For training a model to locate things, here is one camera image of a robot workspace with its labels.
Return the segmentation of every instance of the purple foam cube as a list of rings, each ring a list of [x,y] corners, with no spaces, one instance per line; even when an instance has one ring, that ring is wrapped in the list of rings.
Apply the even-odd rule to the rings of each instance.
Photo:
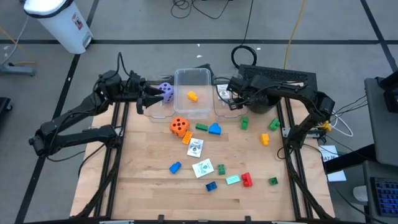
[[[174,99],[174,88],[169,83],[160,84],[158,89],[165,91],[165,93],[161,94],[164,103],[170,103]]]

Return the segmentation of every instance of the keyboard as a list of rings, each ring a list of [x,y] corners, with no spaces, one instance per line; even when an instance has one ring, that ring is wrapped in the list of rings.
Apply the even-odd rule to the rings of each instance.
[[[377,212],[384,217],[398,217],[398,179],[371,177]]]
[[[300,72],[279,68],[268,68],[253,65],[240,65],[239,74],[245,78],[252,78],[255,75],[263,75],[273,81],[279,82],[304,82],[317,89],[317,78],[315,73]]]

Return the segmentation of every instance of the orange dice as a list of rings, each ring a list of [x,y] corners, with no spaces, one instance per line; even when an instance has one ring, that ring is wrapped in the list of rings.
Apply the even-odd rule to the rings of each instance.
[[[182,138],[189,130],[189,122],[182,117],[176,117],[170,123],[170,130],[173,134],[176,134],[178,137]]]

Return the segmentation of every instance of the green lego brick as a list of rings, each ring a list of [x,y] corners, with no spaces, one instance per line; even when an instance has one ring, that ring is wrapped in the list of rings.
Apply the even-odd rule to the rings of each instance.
[[[226,183],[229,184],[234,184],[241,181],[241,178],[239,177],[239,175],[232,175],[231,177],[227,177],[226,178]]]
[[[207,131],[207,129],[208,129],[207,125],[199,124],[199,123],[197,123],[197,125],[195,127],[196,127],[196,129],[199,129],[199,130],[202,130],[202,131]]]
[[[249,118],[248,117],[242,117],[241,129],[242,130],[247,130],[248,124],[249,124]]]
[[[218,175],[225,175],[225,166],[224,166],[224,164],[218,164],[217,168],[218,168]]]
[[[276,131],[276,129],[278,129],[278,127],[280,126],[280,122],[278,120],[278,118],[274,118],[271,122],[271,124],[269,124],[268,128]]]
[[[269,184],[271,184],[271,185],[278,184],[278,180],[276,179],[276,177],[270,178],[268,180],[269,180]]]

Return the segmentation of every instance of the floor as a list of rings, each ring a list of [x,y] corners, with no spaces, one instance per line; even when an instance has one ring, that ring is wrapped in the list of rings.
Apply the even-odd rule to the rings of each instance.
[[[53,41],[35,19],[30,19],[21,37],[23,50],[17,50],[10,62],[34,60],[34,77],[2,75],[0,96],[10,97],[14,109],[0,129],[0,223],[14,223],[34,171],[37,156],[27,140],[35,130],[51,120],[57,104],[65,98],[63,112],[90,94],[98,74],[114,69],[116,55],[123,53],[127,69],[150,80],[173,74],[178,68],[191,68],[210,63],[216,75],[229,76],[237,71],[230,52],[244,37],[249,14],[249,1],[229,3],[218,20],[209,19],[196,10],[185,19],[170,15],[172,0],[76,0],[95,37],[86,53],[75,56]],[[211,15],[218,15],[225,1],[197,1],[195,5]],[[298,17],[301,1],[254,0],[248,30],[248,44],[257,49],[258,65],[283,67],[287,40]],[[329,94],[336,107],[351,103],[364,95],[363,80],[385,77],[396,68],[398,29],[395,0],[308,0],[295,39],[287,68],[315,72],[318,88]],[[183,16],[186,12],[174,12]],[[25,21],[17,0],[0,2],[0,27],[16,38]],[[0,33],[0,60],[14,46]],[[237,61],[251,63],[250,55],[237,53]],[[67,95],[61,94],[63,87]],[[346,113],[345,121],[354,132],[349,138],[332,132],[331,137],[357,149],[372,143],[367,108]],[[70,128],[78,132],[89,127],[86,119]],[[341,152],[347,149],[337,145]],[[63,158],[85,146],[60,151]],[[77,183],[78,166],[83,156],[64,162],[45,161],[27,208],[25,222],[68,218]],[[352,188],[363,184],[361,167],[346,170],[347,182],[334,183],[351,202]],[[338,195],[331,192],[335,213],[348,221],[364,221]],[[25,213],[21,212],[19,220]]]

